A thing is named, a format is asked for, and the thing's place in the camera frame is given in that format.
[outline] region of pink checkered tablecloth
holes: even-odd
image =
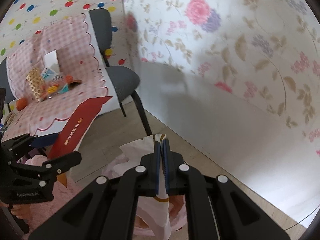
[[[86,17],[85,14],[80,14],[44,28],[7,57],[7,73],[12,93],[16,98],[27,98],[29,105],[15,117],[3,140],[25,133],[34,135],[37,130],[45,131],[54,121],[69,119],[87,99],[110,95],[105,86],[105,79],[109,77],[102,74],[99,60],[94,57],[95,49],[91,44],[92,36],[88,33]],[[74,79],[81,79],[82,84],[64,94],[37,103],[26,76],[34,67],[42,71],[43,56],[53,50],[57,51],[60,70]],[[115,96],[113,87],[111,91],[112,96]]]

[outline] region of pink fuzzy clothing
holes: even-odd
[[[45,161],[47,161],[47,157],[36,155],[32,159],[27,160],[26,164],[41,166]],[[30,209],[32,218],[27,222],[30,227],[30,233],[80,192],[80,189],[71,178],[68,178],[67,181],[67,187],[63,186],[58,180],[55,182],[52,191],[54,200],[50,202],[31,204]],[[23,239],[28,239],[29,234],[25,235]]]

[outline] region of red dot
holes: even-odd
[[[71,2],[71,1],[66,2],[66,4],[65,4],[66,7],[69,7],[69,6],[71,6],[71,5],[73,5],[73,2]]]
[[[83,8],[84,8],[84,9],[89,9],[89,8],[90,8],[90,4],[85,4],[85,5],[83,6]]]

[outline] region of chair seat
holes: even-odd
[[[140,83],[139,76],[130,68],[111,66],[106,70],[116,90],[119,102],[131,95]]]

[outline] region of floral wallpaper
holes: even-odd
[[[123,1],[132,57],[199,76],[320,138],[320,24],[304,0]]]

